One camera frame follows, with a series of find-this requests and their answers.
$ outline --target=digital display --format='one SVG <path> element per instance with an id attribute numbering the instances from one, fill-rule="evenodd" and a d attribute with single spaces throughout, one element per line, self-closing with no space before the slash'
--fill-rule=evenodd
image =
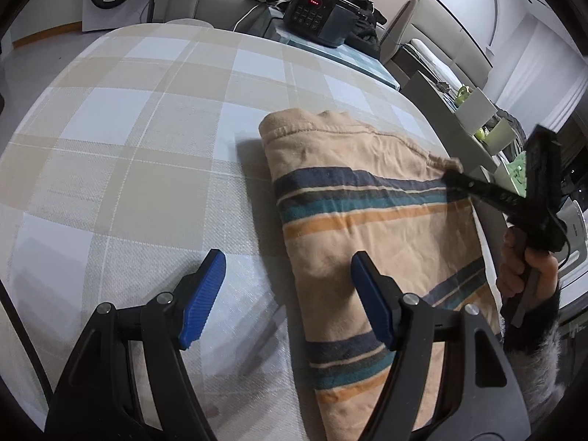
<path id="1" fill-rule="evenodd" d="M 322 0 L 308 0 L 308 3 L 316 7 L 319 7 L 323 4 Z"/>

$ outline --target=striped towel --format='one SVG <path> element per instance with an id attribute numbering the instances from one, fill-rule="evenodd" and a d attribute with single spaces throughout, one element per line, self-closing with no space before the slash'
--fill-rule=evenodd
<path id="1" fill-rule="evenodd" d="M 259 132 L 327 437 L 355 441 L 393 361 L 352 285 L 356 251 L 431 305 L 477 304 L 499 331 L 470 200 L 440 180 L 459 163 L 346 113 L 290 109 L 266 116 Z M 443 351 L 433 348 L 418 426 L 430 419 L 439 386 Z"/>

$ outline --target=wooden baseboard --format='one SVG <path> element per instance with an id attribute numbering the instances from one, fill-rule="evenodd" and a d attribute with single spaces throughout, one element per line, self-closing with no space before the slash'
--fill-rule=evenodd
<path id="1" fill-rule="evenodd" d="M 14 49 L 16 49 L 20 48 L 21 46 L 25 46 L 29 43 L 44 40 L 45 38 L 51 38 L 52 36 L 64 35 L 65 33 L 73 33 L 80 31 L 82 31 L 82 22 L 76 21 L 74 23 L 56 26 L 54 28 L 49 28 L 48 30 L 43 30 L 42 32 L 33 33 L 32 35 L 26 36 L 24 38 L 20 38 L 19 40 L 12 42 L 12 46 L 14 47 Z"/>

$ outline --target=metal screw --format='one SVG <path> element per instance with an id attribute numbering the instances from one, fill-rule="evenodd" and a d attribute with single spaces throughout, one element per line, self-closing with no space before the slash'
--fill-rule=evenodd
<path id="1" fill-rule="evenodd" d="M 470 315 L 478 315 L 480 313 L 480 309 L 473 303 L 468 303 L 466 305 L 466 312 Z"/>
<path id="2" fill-rule="evenodd" d="M 407 305 L 418 305 L 419 296 L 414 293 L 405 293 L 402 297 L 402 301 Z"/>
<path id="3" fill-rule="evenodd" d="M 164 291 L 157 296 L 156 300 L 157 303 L 160 303 L 161 305 L 167 305 L 172 302 L 173 295 L 168 291 Z"/>
<path id="4" fill-rule="evenodd" d="M 112 305 L 110 303 L 104 302 L 96 307 L 96 311 L 100 315 L 106 315 L 108 312 L 110 312 L 111 308 L 112 308 Z"/>

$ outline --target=blue rubber pad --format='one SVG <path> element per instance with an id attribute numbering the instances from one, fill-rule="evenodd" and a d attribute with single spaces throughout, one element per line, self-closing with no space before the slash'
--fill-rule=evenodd
<path id="1" fill-rule="evenodd" d="M 358 291 L 359 299 L 362 301 L 363 309 L 376 338 L 390 348 L 394 342 L 392 314 L 358 254 L 351 259 L 351 280 Z"/>
<path id="2" fill-rule="evenodd" d="M 178 337 L 180 348 L 186 350 L 198 340 L 208 316 L 221 289 L 226 274 L 226 257 L 221 251 L 213 259 L 208 271 L 202 277 L 183 314 L 183 327 Z"/>

